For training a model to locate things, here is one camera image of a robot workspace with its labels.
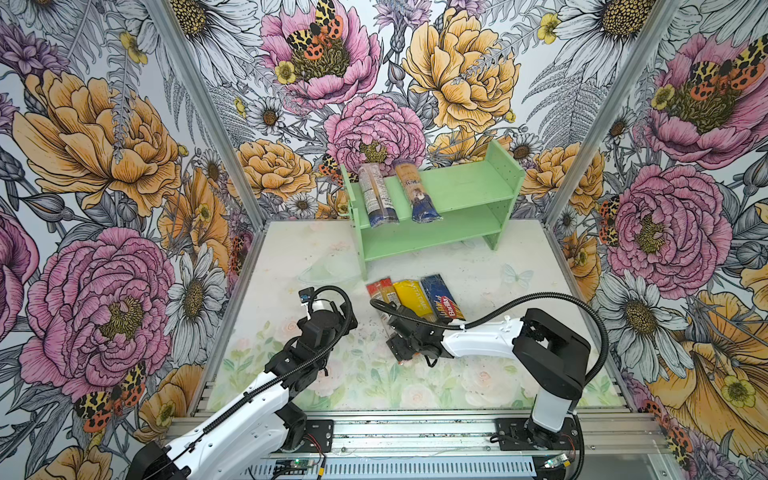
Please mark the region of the yellow blue spaghetti bag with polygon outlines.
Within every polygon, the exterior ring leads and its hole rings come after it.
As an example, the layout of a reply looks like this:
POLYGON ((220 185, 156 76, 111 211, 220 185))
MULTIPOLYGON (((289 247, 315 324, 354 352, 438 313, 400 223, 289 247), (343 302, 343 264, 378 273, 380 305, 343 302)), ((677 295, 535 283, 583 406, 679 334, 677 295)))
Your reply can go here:
POLYGON ((410 202, 412 221, 425 224, 441 220, 442 216, 422 183, 418 167, 413 163, 400 162, 395 165, 395 172, 410 202))

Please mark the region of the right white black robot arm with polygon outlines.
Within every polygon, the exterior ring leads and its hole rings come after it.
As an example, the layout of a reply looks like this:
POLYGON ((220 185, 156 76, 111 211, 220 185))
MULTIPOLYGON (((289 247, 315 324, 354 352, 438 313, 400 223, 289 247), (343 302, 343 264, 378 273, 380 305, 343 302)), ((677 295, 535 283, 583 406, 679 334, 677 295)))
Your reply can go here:
POLYGON ((509 442, 526 449, 556 447, 568 433, 566 417, 596 375, 588 368, 589 341, 538 308, 528 309, 520 318, 507 316, 470 327, 458 320, 428 322, 400 307, 389 315, 388 325, 394 331, 388 348, 400 362, 417 355, 430 367, 442 358, 517 360, 539 386, 530 416, 507 434, 509 442))

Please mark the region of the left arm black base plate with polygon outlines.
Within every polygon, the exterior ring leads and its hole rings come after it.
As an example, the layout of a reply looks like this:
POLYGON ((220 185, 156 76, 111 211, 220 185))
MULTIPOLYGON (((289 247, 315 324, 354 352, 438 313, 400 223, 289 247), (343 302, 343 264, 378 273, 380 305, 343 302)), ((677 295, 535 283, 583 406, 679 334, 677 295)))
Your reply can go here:
POLYGON ((281 453, 330 453, 335 422, 329 419, 309 419, 288 429, 281 453))

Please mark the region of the yellow Pastatime spaghetti bag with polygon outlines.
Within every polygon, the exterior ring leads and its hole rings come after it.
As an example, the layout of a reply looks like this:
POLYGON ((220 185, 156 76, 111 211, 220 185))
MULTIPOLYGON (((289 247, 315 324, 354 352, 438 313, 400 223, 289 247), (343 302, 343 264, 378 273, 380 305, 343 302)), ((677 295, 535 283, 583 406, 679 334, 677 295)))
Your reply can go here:
POLYGON ((415 315, 429 322, 435 322, 436 316, 430 301, 417 280, 401 280, 393 284, 400 303, 415 315))

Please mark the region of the blue Barilla spaghetti box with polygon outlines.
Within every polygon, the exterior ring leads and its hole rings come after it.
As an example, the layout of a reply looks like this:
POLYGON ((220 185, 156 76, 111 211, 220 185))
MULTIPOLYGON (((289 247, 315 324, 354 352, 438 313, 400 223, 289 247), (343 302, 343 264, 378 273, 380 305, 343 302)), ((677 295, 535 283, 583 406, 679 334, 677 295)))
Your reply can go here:
POLYGON ((440 274, 422 277, 420 284, 438 323, 449 324, 454 320, 465 320, 463 312, 440 274))

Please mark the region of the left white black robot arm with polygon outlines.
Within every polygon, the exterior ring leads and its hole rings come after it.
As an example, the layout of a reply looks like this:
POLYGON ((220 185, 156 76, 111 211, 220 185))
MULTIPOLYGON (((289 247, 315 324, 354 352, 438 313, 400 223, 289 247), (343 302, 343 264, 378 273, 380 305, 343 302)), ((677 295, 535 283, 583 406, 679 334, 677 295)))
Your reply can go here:
POLYGON ((128 479, 230 479, 304 435, 306 415, 292 400, 327 371, 333 348, 357 327, 351 300, 340 305, 309 299, 301 334, 225 407, 189 432, 161 446, 152 441, 134 456, 128 479))

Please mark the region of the clear grey label spaghetti bag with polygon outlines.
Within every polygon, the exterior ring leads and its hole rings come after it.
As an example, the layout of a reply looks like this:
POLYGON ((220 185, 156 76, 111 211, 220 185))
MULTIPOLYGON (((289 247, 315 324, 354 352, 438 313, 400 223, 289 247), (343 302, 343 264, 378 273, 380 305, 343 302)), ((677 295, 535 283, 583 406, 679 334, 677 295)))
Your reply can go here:
POLYGON ((380 168, 375 164, 363 164, 358 175, 370 227, 397 224, 399 218, 380 168))

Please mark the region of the red white label spaghetti bag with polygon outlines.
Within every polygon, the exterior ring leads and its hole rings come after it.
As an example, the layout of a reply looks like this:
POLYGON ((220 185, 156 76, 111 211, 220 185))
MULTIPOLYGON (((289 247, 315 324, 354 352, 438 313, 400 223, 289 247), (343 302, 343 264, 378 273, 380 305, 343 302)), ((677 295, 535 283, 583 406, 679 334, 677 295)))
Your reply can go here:
MULTIPOLYGON (((401 303, 394 285, 389 277, 369 283, 366 285, 367 292, 371 299, 376 299, 385 302, 386 304, 393 306, 397 309, 401 303)), ((380 323, 384 330, 384 336, 389 338, 393 333, 392 327, 389 325, 390 315, 377 310, 380 323)))

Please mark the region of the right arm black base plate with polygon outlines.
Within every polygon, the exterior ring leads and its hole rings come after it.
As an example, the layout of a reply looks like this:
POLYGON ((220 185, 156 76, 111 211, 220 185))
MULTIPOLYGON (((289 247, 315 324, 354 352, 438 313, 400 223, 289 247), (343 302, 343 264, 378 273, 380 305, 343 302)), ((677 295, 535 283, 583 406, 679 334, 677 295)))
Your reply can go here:
POLYGON ((498 443, 502 451, 576 451, 582 446, 580 430, 572 417, 566 417, 557 432, 522 417, 497 418, 494 426, 489 440, 498 443))

